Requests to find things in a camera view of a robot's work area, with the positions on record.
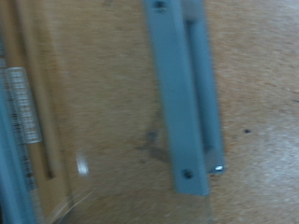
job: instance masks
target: metal screw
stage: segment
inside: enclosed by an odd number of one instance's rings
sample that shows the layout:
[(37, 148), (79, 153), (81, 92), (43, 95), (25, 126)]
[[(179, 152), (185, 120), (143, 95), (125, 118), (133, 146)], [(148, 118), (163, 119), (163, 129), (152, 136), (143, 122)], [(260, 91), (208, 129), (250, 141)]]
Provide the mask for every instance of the metal screw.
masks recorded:
[(223, 171), (223, 166), (216, 166), (215, 171), (217, 172)]
[(193, 173), (191, 170), (183, 170), (182, 173), (186, 179), (193, 178)]
[(160, 13), (163, 13), (165, 11), (167, 11), (167, 8), (166, 8), (166, 2), (164, 1), (156, 1), (154, 3), (154, 8), (160, 12)]

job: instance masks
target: ruler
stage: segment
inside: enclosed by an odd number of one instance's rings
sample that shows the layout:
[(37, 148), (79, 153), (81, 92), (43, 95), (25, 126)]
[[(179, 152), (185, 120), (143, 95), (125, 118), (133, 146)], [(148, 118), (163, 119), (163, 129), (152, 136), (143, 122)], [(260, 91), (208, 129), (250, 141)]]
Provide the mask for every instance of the ruler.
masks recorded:
[[(30, 135), (28, 134), (28, 128), (33, 129), (33, 126), (32, 124), (28, 123), (28, 121), (27, 123), (24, 122), (24, 118), (21, 116), (20, 104), (18, 105), (20, 100), (18, 102), (18, 99), (16, 99), (16, 97), (19, 96), (20, 98), (21, 96), (17, 95), (13, 90), (14, 88), (13, 80), (9, 76), (9, 74), (11, 73), (9, 72), (7, 73), (6, 71), (7, 71), (7, 62), (5, 59), (5, 51), (3, 48), (2, 41), (0, 39), (0, 78), (2, 78), (2, 81), (0, 82), (2, 86), (0, 88), (5, 90), (6, 101), (7, 101), (7, 112), (10, 117), (10, 123), (12, 125), (14, 139), (18, 148), (18, 154), (20, 156), (21, 167), (23, 169), (26, 187), (28, 189), (28, 193), (30, 195), (32, 205), (35, 211), (36, 223), (44, 224), (46, 222), (43, 215), (41, 203), (39, 200), (39, 196), (36, 188), (36, 181), (35, 181), (32, 165), (28, 153), (28, 147), (27, 147), (28, 143), (33, 143), (38, 141), (38, 139), (40, 138), (40, 131), (39, 130), (36, 131), (37, 135), (34, 134), (35, 132), (32, 130), (30, 132)], [(22, 77), (24, 80), (22, 84), (25, 85), (24, 88), (30, 92), (25, 73), (22, 73)]]

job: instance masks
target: wooden frame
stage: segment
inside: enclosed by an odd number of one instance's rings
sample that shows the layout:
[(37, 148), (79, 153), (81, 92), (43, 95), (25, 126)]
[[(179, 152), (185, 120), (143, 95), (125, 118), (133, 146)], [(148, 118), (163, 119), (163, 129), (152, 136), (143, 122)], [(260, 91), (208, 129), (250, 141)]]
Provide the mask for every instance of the wooden frame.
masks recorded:
[(47, 223), (53, 223), (69, 210), (70, 191), (30, 4), (27, 0), (0, 0), (0, 33), (7, 67), (26, 69), (36, 102), (43, 141), (29, 144), (28, 148), (43, 212)]

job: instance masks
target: dark spot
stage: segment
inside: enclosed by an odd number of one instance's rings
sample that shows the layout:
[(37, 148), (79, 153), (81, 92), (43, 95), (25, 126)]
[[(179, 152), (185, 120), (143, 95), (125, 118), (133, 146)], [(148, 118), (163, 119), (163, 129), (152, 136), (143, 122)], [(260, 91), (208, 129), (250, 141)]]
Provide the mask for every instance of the dark spot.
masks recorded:
[(166, 150), (163, 150), (158, 147), (150, 147), (149, 154), (153, 159), (156, 159), (158, 161), (162, 161), (165, 163), (170, 163), (170, 155), (169, 155), (168, 151), (166, 151)]
[(153, 7), (158, 11), (158, 12), (164, 12), (166, 11), (166, 2), (164, 1), (156, 1), (153, 5)]
[(193, 178), (193, 173), (192, 173), (191, 170), (183, 170), (182, 173), (183, 173), (183, 176), (184, 176), (186, 179), (191, 179), (191, 178)]
[(155, 142), (158, 137), (158, 134), (156, 132), (150, 131), (147, 133), (147, 139), (151, 142)]

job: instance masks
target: metal strip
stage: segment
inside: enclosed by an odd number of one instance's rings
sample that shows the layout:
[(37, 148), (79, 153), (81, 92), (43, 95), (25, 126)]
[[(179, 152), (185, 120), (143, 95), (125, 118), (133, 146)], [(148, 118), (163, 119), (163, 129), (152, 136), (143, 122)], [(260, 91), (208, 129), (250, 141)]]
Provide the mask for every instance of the metal strip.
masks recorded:
[(177, 191), (209, 193), (193, 70), (179, 1), (144, 0)]
[(223, 170), (221, 129), (200, 0), (144, 0), (180, 193), (208, 195)]

